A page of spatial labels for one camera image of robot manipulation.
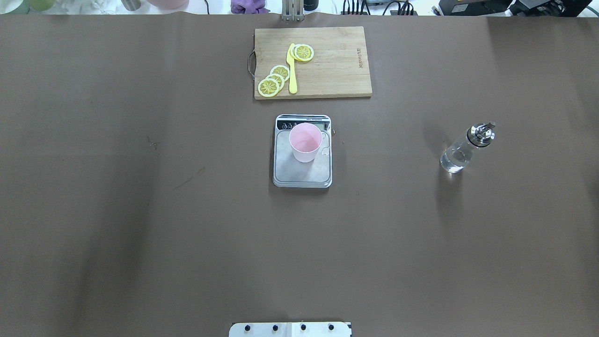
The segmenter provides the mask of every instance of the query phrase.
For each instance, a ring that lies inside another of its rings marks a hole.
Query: plastic cup
[[[295,159],[302,163],[313,161],[322,144],[320,129],[311,123],[300,123],[291,129],[289,143]]]
[[[41,12],[52,8],[55,2],[56,0],[29,0],[29,5],[31,5],[31,8],[34,10]]]

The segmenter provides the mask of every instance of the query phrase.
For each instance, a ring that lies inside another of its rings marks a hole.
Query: knife handle
[[[298,92],[298,82],[295,79],[295,61],[289,64],[289,93],[295,94]]]

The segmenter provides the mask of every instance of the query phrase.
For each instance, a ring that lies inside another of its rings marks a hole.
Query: cutting board handle
[[[252,55],[254,56],[254,66],[252,67]],[[252,76],[252,80],[256,80],[256,49],[252,49],[252,52],[250,53],[250,55],[247,56],[247,72],[250,73],[250,75]]]

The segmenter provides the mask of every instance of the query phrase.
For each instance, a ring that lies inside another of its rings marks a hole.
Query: metal handle
[[[487,124],[483,125],[482,127],[478,127],[476,129],[476,136],[480,137],[480,138],[484,138],[485,133],[491,129],[493,129],[494,127],[496,127],[497,125],[495,124],[495,122],[488,122]]]
[[[256,61],[256,49],[252,49],[252,52],[250,53],[250,55],[247,56],[247,72],[250,73],[250,75],[252,76],[252,80],[256,80],[256,63],[254,64],[254,72],[252,72],[252,55],[254,55],[254,61]]]

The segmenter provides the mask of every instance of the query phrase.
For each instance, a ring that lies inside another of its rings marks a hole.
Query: pink cup
[[[320,129],[311,123],[298,124],[289,133],[289,143],[295,159],[302,163],[313,161],[322,144]]]

